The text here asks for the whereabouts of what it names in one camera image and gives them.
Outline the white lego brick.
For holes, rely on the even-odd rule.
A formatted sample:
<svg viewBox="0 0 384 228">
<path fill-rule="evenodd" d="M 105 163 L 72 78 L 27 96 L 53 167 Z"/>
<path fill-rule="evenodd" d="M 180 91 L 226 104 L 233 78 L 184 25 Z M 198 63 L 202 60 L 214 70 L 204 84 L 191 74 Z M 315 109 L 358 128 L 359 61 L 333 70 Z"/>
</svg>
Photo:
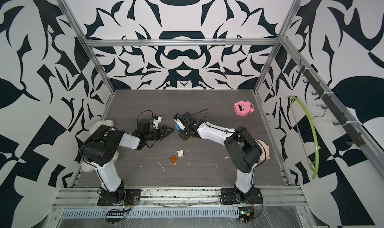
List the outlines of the white lego brick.
<svg viewBox="0 0 384 228">
<path fill-rule="evenodd" d="M 183 157 L 184 156 L 183 150 L 178 150 L 177 155 L 178 155 L 178 157 Z"/>
</svg>

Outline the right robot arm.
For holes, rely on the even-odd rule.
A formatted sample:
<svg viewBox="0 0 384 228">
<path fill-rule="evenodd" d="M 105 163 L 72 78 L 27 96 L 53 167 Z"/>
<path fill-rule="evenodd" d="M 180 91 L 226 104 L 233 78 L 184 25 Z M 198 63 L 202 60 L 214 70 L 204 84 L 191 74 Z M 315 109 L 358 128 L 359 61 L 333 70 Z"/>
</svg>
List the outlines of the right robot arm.
<svg viewBox="0 0 384 228">
<path fill-rule="evenodd" d="M 224 146 L 237 169 L 233 188 L 221 189 L 220 202 L 223 205 L 261 202 L 261 192 L 255 188 L 256 167 L 270 158 L 269 146 L 253 138 L 245 127 L 237 129 L 214 125 L 204 119 L 197 120 L 189 112 L 174 116 L 179 136 L 188 141 L 191 138 L 206 139 Z"/>
</svg>

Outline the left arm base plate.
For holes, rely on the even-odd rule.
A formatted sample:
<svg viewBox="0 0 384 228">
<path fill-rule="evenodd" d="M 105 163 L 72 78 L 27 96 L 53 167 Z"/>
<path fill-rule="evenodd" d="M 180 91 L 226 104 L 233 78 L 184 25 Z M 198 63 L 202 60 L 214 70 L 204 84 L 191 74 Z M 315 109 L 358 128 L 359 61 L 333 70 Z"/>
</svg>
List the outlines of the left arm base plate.
<svg viewBox="0 0 384 228">
<path fill-rule="evenodd" d="M 119 189 L 115 192 L 108 192 L 101 188 L 98 192 L 98 206 L 130 206 L 139 202 L 141 198 L 141 189 Z"/>
</svg>

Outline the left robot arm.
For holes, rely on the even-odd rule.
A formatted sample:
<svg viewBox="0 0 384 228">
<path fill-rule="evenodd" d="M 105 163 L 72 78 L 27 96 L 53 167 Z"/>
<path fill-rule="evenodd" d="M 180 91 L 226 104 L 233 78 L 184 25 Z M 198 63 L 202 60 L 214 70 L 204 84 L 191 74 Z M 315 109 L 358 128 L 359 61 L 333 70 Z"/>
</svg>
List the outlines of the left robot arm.
<svg viewBox="0 0 384 228">
<path fill-rule="evenodd" d="M 174 129 L 161 126 L 150 129 L 149 125 L 139 125 L 132 134 L 107 125 L 100 125 L 80 148 L 83 162 L 96 170 L 101 181 L 101 195 L 113 202 L 123 200 L 125 196 L 124 182 L 119 177 L 114 156 L 119 147 L 141 150 L 147 142 L 158 142 L 168 137 Z"/>
</svg>

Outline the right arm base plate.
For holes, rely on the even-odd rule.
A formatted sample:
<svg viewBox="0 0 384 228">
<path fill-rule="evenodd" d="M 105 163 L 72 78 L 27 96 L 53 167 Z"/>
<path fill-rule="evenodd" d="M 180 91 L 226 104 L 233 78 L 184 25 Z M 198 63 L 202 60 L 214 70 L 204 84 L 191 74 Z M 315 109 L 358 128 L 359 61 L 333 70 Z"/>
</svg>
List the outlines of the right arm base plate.
<svg viewBox="0 0 384 228">
<path fill-rule="evenodd" d="M 243 193 L 238 188 L 222 188 L 220 203 L 223 205 L 262 204 L 264 202 L 261 190 L 252 187 L 249 192 Z"/>
</svg>

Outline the orange lego brick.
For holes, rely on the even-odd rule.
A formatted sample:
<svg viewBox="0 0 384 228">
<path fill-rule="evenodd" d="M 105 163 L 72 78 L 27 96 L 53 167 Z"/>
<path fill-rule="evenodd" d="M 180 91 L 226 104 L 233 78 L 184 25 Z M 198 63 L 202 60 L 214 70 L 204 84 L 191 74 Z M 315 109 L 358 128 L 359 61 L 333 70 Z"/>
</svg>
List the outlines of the orange lego brick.
<svg viewBox="0 0 384 228">
<path fill-rule="evenodd" d="M 174 164 L 178 159 L 176 158 L 176 156 L 172 156 L 170 157 L 170 161 L 172 164 Z"/>
</svg>

